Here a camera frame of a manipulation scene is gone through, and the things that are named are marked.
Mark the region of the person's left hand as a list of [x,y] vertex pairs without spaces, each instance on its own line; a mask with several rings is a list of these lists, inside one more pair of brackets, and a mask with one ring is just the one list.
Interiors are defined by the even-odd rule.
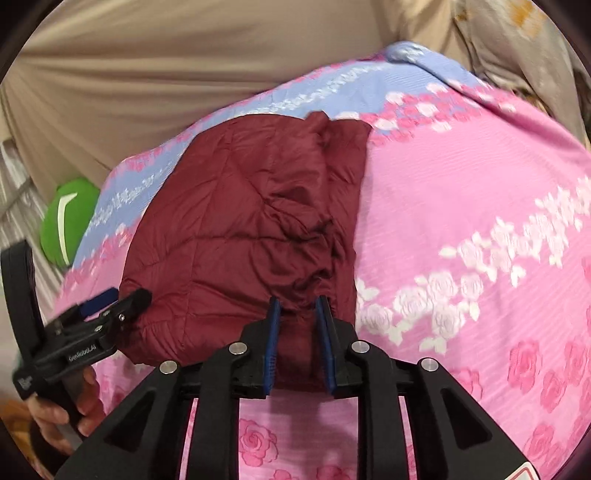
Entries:
[[[99,398],[100,386],[95,370],[87,367],[83,376],[83,388],[76,401],[77,409],[82,415],[77,429],[81,435],[88,437],[105,418],[105,410]],[[59,426],[69,424],[68,413],[57,404],[37,395],[28,398],[26,404],[43,438],[61,453],[71,455],[74,451],[72,444],[58,429]]]

